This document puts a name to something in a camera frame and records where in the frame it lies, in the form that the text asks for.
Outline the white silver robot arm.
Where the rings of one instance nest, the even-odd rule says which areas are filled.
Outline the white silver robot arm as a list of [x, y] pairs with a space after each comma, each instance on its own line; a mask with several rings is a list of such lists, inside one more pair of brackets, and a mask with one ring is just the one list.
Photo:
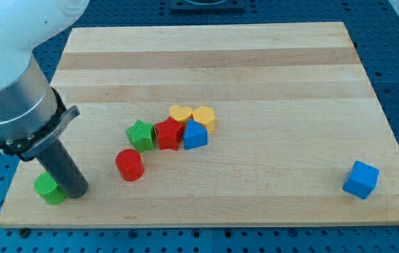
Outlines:
[[0, 151], [20, 155], [57, 123], [65, 107], [33, 50], [73, 25], [89, 0], [0, 0]]

